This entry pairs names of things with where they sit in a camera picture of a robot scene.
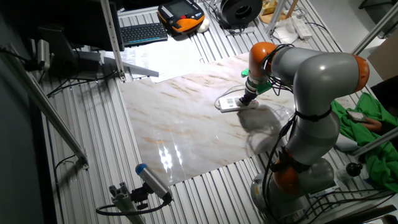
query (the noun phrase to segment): white paper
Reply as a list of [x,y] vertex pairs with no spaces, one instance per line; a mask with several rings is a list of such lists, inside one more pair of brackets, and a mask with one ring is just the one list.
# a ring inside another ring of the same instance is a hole
[[159,77],[150,78],[153,83],[192,73],[200,65],[199,51],[189,38],[179,41],[169,38],[165,43],[150,44],[149,66],[159,72]]
[[[120,54],[123,62],[159,72],[159,77],[150,77],[153,83],[192,73],[201,59],[196,45],[189,38],[169,38],[139,47],[126,47]],[[114,58],[113,52],[106,52],[105,56]]]

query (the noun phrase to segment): gray metal post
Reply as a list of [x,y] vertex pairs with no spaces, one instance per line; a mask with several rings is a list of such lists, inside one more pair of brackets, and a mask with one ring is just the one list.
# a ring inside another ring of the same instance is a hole
[[379,23],[366,35],[366,37],[354,48],[352,51],[353,55],[359,55],[380,33],[381,29],[388,23],[392,18],[398,14],[398,4],[395,4],[390,11],[380,20]]
[[108,28],[109,38],[111,39],[114,59],[116,61],[116,65],[118,67],[118,72],[121,81],[126,81],[126,77],[124,76],[124,67],[122,62],[122,56],[120,55],[120,49],[118,44],[118,38],[116,37],[116,31],[113,26],[113,19],[111,14],[111,8],[109,6],[108,0],[101,0],[102,11],[104,12],[106,27]]
[[391,139],[395,138],[398,136],[398,127],[394,128],[393,130],[387,132],[386,134],[383,134],[381,137],[378,139],[374,140],[373,142],[369,142],[363,147],[357,149],[354,153],[353,156],[360,156],[375,147],[380,146],[381,144],[384,144],[387,141],[390,141]]
[[271,21],[269,22],[266,33],[268,36],[272,35],[272,31],[275,28],[276,23],[279,20],[280,15],[282,14],[282,11],[284,10],[285,4],[287,0],[279,0],[278,5],[276,6],[276,9],[274,11],[274,14],[272,15]]
[[[8,45],[7,49],[17,54],[11,45]],[[70,149],[76,154],[79,160],[81,160],[83,167],[87,169],[88,163],[86,153],[81,149],[67,125],[62,121],[62,118],[57,113],[57,110],[51,105],[49,99],[44,94],[39,83],[37,83],[33,75],[27,73],[21,64],[21,61],[14,56],[9,54],[0,54],[0,58],[15,75],[19,83],[25,88],[26,92],[29,94],[29,97],[40,108],[46,118],[51,122],[53,127],[58,131],[62,139],[68,144]]]

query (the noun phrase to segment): white power strip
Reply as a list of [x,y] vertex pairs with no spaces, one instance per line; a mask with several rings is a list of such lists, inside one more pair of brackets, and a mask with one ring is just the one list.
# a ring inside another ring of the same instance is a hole
[[245,106],[239,101],[238,96],[222,97],[218,100],[218,103],[220,105],[220,111],[222,113],[246,110],[246,109],[254,109],[259,106],[259,102],[257,100],[252,100],[248,106]]
[[308,39],[308,38],[312,37],[312,34],[311,34],[310,30],[308,29],[304,20],[298,19],[297,17],[292,16],[292,23],[293,23],[293,26],[296,29],[300,39],[304,40],[304,39]]

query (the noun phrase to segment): marble surface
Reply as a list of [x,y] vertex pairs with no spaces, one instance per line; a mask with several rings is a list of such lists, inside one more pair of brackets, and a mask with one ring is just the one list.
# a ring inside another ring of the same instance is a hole
[[142,161],[165,183],[176,184],[272,149],[293,115],[293,94],[276,96],[269,90],[257,97],[260,106],[255,110],[221,113],[214,107],[222,93],[244,84],[240,73],[247,67],[248,54],[242,54],[166,82],[144,79],[121,85]]

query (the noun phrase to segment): keyboard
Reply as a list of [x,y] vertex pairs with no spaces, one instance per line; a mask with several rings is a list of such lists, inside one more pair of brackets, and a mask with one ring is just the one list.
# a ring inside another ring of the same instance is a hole
[[161,23],[122,27],[121,30],[125,46],[136,46],[167,40],[166,29]]

